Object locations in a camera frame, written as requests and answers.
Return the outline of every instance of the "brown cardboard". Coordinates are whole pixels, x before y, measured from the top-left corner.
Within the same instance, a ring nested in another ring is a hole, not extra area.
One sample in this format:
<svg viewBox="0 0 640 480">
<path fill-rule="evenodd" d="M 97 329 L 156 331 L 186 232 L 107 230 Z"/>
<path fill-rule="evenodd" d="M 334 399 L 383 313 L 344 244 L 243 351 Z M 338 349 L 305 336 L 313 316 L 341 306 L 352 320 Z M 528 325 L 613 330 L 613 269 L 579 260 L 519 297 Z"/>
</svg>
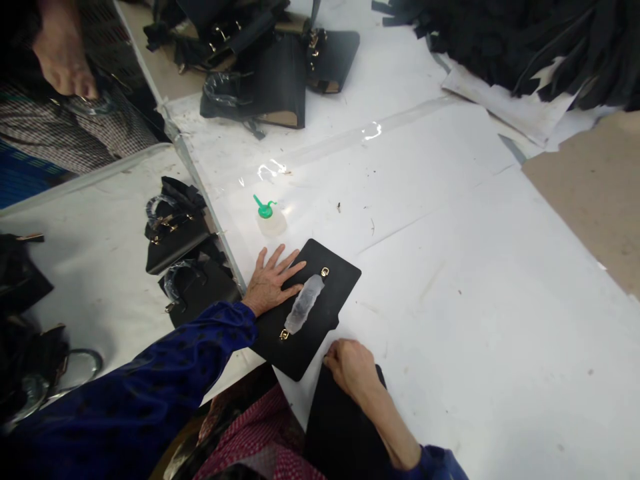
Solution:
<svg viewBox="0 0 640 480">
<path fill-rule="evenodd" d="M 523 166 L 627 293 L 640 299 L 640 112 L 619 112 Z"/>
<path fill-rule="evenodd" d="M 147 36 L 142 30 L 153 23 L 151 8 L 144 5 L 118 2 L 122 20 L 127 26 L 131 41 L 137 48 L 138 63 L 159 103 L 176 100 L 202 91 L 205 74 L 189 70 L 178 74 L 178 66 L 173 62 L 173 46 L 164 46 L 155 52 L 147 50 Z"/>
</svg>

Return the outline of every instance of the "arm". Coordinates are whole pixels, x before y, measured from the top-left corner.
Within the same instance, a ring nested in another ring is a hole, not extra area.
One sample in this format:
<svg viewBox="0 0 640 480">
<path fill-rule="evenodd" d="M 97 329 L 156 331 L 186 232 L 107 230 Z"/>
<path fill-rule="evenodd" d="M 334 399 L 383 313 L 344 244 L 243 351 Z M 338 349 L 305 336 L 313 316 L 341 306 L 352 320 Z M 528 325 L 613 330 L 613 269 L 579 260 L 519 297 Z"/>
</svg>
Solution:
<svg viewBox="0 0 640 480">
<path fill-rule="evenodd" d="M 22 421 L 12 434 L 26 468 L 40 478 L 146 479 L 198 409 L 232 352 L 250 346 L 256 315 L 298 293 L 282 283 L 298 251 L 275 266 L 258 258 L 242 303 L 216 303 L 134 360 L 66 394 Z"/>
<path fill-rule="evenodd" d="M 418 444 L 378 380 L 373 355 L 366 347 L 355 340 L 338 340 L 329 348 L 324 363 L 335 382 L 374 424 L 391 460 L 391 478 L 467 480 L 450 450 Z"/>
<path fill-rule="evenodd" d="M 44 78 L 62 95 L 98 98 L 75 0 L 37 0 L 42 29 L 33 41 Z"/>
</svg>

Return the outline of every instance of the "right hand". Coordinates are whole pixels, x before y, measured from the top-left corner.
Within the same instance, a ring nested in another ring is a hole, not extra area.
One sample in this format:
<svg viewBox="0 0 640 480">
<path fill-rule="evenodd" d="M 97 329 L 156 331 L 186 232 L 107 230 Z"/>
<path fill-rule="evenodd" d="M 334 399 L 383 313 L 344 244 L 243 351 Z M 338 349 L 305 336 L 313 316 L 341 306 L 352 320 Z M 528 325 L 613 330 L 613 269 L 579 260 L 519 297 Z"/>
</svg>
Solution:
<svg viewBox="0 0 640 480">
<path fill-rule="evenodd" d="M 42 15 L 42 30 L 33 42 L 33 52 L 45 80 L 62 95 L 98 98 L 75 12 L 61 4 L 46 9 Z"/>
<path fill-rule="evenodd" d="M 373 354 L 357 340 L 334 341 L 323 362 L 338 386 L 363 409 L 385 390 L 378 378 Z"/>
</svg>

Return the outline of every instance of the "glue bottle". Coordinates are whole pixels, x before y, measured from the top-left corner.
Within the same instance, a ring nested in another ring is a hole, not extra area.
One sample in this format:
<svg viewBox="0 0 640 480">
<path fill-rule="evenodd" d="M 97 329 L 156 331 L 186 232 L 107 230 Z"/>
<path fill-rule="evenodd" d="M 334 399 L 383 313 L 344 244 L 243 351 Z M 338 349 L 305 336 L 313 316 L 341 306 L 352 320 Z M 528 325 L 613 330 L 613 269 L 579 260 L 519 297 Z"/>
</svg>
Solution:
<svg viewBox="0 0 640 480">
<path fill-rule="evenodd" d="M 253 196 L 259 205 L 256 220 L 260 231 L 266 237 L 277 237 L 287 229 L 287 220 L 279 208 L 271 208 L 271 204 L 277 205 L 277 202 L 270 201 L 263 205 L 256 195 Z"/>
</svg>

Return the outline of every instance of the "plastic wrap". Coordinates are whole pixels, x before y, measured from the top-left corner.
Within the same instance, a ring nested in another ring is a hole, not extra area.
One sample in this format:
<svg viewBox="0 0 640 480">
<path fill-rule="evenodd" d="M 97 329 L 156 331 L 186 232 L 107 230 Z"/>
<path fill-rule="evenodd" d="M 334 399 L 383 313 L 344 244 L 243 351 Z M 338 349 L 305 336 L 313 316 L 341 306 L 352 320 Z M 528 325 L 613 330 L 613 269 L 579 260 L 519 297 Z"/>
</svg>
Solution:
<svg viewBox="0 0 640 480">
<path fill-rule="evenodd" d="M 211 72 L 207 75 L 203 91 L 219 107 L 237 107 L 250 100 L 240 99 L 242 76 L 234 72 Z"/>
<path fill-rule="evenodd" d="M 320 295 L 320 292 L 322 292 L 324 287 L 325 284 L 322 282 L 322 277 L 318 274 L 313 275 L 305 282 L 305 286 L 302 288 L 300 294 L 298 294 L 295 302 L 293 302 L 293 308 L 291 309 L 290 314 L 287 315 L 287 320 L 285 322 L 285 329 L 290 335 L 294 335 L 296 332 L 300 331 L 302 326 L 305 324 L 307 317 L 309 316 L 309 312 L 313 308 L 318 295 Z"/>
<path fill-rule="evenodd" d="M 167 202 L 173 208 L 178 208 L 178 202 L 167 195 L 158 195 L 157 197 L 150 198 L 147 202 L 146 211 L 147 223 L 151 228 L 155 225 L 155 221 L 158 220 L 158 216 L 155 214 L 155 211 L 158 208 L 158 205 L 160 205 L 160 202 Z"/>
<path fill-rule="evenodd" d="M 172 303 L 180 301 L 180 293 L 175 286 L 175 274 L 181 268 L 195 269 L 197 266 L 196 260 L 180 260 L 172 264 L 165 273 L 165 293 Z"/>
</svg>

